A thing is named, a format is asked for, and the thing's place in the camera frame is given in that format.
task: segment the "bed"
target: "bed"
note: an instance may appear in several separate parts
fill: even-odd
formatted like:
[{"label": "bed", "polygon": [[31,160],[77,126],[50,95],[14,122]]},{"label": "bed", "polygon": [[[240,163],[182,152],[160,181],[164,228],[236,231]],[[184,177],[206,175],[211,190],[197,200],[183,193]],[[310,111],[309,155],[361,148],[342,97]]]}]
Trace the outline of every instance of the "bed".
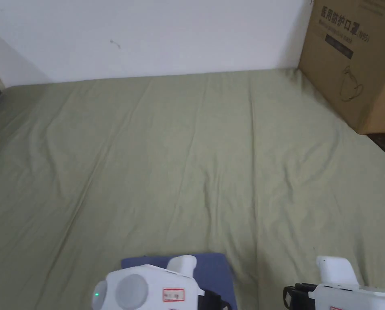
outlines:
[{"label": "bed", "polygon": [[239,309],[281,309],[317,255],[385,287],[385,153],[295,69],[3,92],[0,309],[89,309],[121,259],[203,252]]}]

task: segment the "white wall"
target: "white wall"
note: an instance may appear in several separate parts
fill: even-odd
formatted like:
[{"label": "white wall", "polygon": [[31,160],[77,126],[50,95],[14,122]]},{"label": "white wall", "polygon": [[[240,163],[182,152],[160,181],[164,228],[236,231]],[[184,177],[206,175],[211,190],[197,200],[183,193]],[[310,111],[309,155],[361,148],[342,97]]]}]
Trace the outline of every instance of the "white wall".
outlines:
[{"label": "white wall", "polygon": [[310,0],[0,0],[0,77],[296,67],[310,12]]}]

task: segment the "brown cardboard box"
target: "brown cardboard box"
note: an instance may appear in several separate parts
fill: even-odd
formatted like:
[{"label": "brown cardboard box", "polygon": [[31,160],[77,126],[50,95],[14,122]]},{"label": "brown cardboard box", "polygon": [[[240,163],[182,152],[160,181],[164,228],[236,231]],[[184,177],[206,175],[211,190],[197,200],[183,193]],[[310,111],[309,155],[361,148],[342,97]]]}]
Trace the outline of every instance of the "brown cardboard box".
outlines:
[{"label": "brown cardboard box", "polygon": [[315,0],[299,68],[356,132],[385,132],[385,0]]}]

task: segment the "red label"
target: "red label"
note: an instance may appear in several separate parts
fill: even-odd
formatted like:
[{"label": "red label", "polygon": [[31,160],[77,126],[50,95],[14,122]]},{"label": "red label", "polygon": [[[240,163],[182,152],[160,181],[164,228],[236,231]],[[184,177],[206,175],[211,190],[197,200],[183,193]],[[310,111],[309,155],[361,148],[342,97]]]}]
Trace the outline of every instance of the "red label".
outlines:
[{"label": "red label", "polygon": [[184,289],[163,289],[162,300],[164,303],[174,301],[185,301],[185,290]]}]

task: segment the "black strap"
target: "black strap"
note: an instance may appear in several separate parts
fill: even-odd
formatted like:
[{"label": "black strap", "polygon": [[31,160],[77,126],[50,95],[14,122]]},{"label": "black strap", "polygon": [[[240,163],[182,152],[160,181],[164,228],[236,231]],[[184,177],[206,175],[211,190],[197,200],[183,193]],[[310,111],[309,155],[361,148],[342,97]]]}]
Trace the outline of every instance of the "black strap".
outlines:
[{"label": "black strap", "polygon": [[[315,310],[314,299],[309,297],[309,292],[313,292],[316,286],[309,283],[296,283],[293,287],[284,287],[284,306],[290,310]],[[290,305],[286,300],[287,294],[291,297]]]},{"label": "black strap", "polygon": [[205,291],[205,295],[198,295],[198,310],[232,310],[231,305],[221,299],[213,291]]}]

